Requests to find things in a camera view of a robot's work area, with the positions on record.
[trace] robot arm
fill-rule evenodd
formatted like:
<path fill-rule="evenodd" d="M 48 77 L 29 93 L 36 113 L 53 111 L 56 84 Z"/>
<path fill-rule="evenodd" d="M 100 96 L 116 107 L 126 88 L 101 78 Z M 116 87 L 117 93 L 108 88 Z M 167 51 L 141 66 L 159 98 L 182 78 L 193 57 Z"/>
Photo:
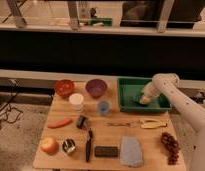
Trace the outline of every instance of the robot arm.
<path fill-rule="evenodd" d="M 146 104 L 160 93 L 169 99 L 197 132 L 190 171 L 205 171 L 205 109 L 179 91 L 175 86 L 178 82 L 179 77 L 176 74 L 156 74 L 152 82 L 144 87 L 140 103 Z"/>

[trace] gray floor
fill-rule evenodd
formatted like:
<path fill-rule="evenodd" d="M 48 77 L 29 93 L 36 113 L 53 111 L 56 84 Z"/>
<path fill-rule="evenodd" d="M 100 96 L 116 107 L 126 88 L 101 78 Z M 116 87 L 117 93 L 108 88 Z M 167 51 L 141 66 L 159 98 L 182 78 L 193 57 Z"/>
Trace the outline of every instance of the gray floor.
<path fill-rule="evenodd" d="M 0 93 L 0 99 L 7 101 L 9 95 Z M 51 100 L 49 95 L 19 94 L 12 103 L 23 111 L 23 115 L 14 124 L 4 123 L 0 131 L 0 171 L 36 171 L 32 162 Z M 171 119 L 188 168 L 195 133 L 180 115 L 171 114 Z"/>

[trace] purple bowl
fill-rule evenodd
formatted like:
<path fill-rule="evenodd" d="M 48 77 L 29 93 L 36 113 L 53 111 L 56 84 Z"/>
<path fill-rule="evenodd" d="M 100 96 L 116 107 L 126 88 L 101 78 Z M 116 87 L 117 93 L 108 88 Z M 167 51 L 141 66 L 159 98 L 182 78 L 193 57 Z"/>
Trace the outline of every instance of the purple bowl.
<path fill-rule="evenodd" d="M 93 97 L 99 98 L 107 90 L 108 86 L 105 81 L 100 79 L 93 79 L 87 82 L 85 89 Z"/>

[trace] paper cup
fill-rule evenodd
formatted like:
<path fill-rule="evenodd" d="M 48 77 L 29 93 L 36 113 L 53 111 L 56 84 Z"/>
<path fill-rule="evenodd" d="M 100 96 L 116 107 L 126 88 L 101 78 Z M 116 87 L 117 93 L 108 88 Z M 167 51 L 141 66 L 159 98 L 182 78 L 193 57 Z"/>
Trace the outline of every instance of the paper cup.
<path fill-rule="evenodd" d="M 76 111 L 83 111 L 84 97 L 80 93 L 74 93 L 69 97 L 69 103 L 75 108 Z"/>

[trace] carrot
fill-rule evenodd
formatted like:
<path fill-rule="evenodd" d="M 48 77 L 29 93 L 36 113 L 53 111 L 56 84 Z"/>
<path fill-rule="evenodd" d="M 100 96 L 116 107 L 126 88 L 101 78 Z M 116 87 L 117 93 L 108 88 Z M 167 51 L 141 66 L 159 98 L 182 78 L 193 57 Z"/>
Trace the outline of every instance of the carrot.
<path fill-rule="evenodd" d="M 73 120 L 71 118 L 66 118 L 66 119 L 63 119 L 57 123 L 49 123 L 47 125 L 48 128 L 51 128 L 51 129 L 54 129 L 54 128 L 60 128 L 60 127 L 63 127 L 65 125 L 68 125 L 72 122 Z"/>

